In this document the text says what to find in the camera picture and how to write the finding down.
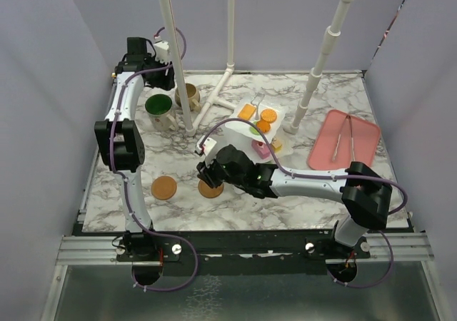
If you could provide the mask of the orange chip cookie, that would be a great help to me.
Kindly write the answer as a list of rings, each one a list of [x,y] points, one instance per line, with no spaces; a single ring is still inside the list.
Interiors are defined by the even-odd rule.
[[[260,120],[256,122],[256,127],[262,133],[268,133],[271,130],[271,124],[265,120]]]

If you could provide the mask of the green round biscuit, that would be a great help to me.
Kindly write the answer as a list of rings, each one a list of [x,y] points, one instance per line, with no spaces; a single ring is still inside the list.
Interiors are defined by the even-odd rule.
[[[259,133],[259,132],[257,131],[257,129],[254,128],[254,127],[250,127],[249,130],[250,130],[250,132],[251,132],[252,134],[254,134],[255,136],[259,136],[259,135],[260,135],[260,133]]]

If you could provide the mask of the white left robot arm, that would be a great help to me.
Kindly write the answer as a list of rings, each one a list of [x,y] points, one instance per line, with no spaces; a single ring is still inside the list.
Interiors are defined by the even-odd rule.
[[[152,229],[141,186],[144,142],[135,122],[143,89],[170,91],[175,87],[169,43],[155,35],[152,40],[128,37],[127,51],[114,69],[113,98],[102,121],[94,124],[101,159],[119,185],[125,229],[142,233]]]

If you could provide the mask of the three tier white stand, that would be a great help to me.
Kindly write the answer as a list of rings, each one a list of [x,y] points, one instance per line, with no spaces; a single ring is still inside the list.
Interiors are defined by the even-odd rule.
[[[286,112],[287,107],[263,93],[246,95],[224,124],[224,136],[254,163],[271,162],[271,152],[278,158],[289,156],[293,149],[282,128]]]

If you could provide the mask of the pink serving tray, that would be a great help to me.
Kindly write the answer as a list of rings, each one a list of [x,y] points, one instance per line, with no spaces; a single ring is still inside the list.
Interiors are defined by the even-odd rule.
[[[333,109],[321,125],[307,164],[313,170],[348,168],[353,161],[370,166],[380,138],[376,124]]]

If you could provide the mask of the yellow rectangular biscuit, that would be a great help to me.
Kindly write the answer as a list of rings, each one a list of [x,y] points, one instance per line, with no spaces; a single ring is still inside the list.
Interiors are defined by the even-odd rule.
[[[249,121],[253,114],[256,112],[256,107],[250,103],[247,103],[243,106],[243,108],[239,111],[238,117],[240,119]]]

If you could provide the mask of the orange sandwich biscuit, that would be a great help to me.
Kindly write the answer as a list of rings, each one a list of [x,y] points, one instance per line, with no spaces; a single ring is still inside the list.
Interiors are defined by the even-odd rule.
[[[261,120],[267,123],[274,123],[278,118],[277,112],[272,108],[266,108],[261,112]]]

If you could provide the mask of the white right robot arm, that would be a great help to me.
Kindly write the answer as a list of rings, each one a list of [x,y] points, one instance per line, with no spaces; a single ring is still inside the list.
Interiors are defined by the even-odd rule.
[[[233,145],[197,148],[196,153],[203,158],[198,177],[210,188],[228,183],[258,199],[304,196],[343,204],[348,216],[337,222],[328,239],[335,257],[350,253],[367,231],[386,228],[392,186],[362,162],[353,161],[347,169],[310,171],[254,163]]]

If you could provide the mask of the pink cake slice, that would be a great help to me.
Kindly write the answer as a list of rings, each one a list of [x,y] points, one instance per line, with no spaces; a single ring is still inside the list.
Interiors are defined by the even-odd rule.
[[[261,141],[252,140],[251,147],[260,159],[267,159],[271,156],[269,147]]]

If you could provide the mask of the yellow sponge cake square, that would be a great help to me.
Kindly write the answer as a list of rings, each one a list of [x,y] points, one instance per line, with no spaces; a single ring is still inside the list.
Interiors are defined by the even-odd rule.
[[[277,139],[277,138],[273,138],[272,139],[272,142],[271,142],[271,146],[274,150],[275,153],[278,153],[279,151],[282,150],[283,148],[283,143],[281,140]]]

